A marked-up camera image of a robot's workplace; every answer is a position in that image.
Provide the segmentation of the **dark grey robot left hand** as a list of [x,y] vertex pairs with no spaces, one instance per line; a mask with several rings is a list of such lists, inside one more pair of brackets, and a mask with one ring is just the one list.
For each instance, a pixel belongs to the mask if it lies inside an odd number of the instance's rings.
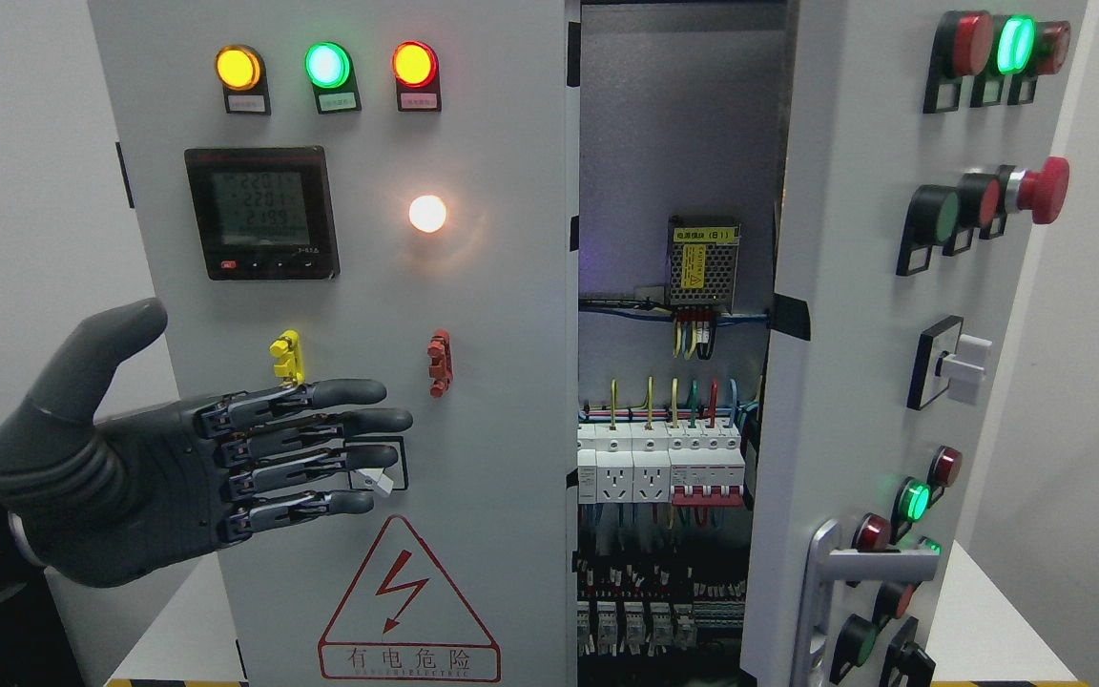
[[96,422],[118,366],[168,322],[158,299],[84,319],[0,426],[0,505],[40,564],[84,586],[370,511],[369,494],[309,484],[393,465],[396,448],[354,437],[413,426],[366,379],[195,397]]

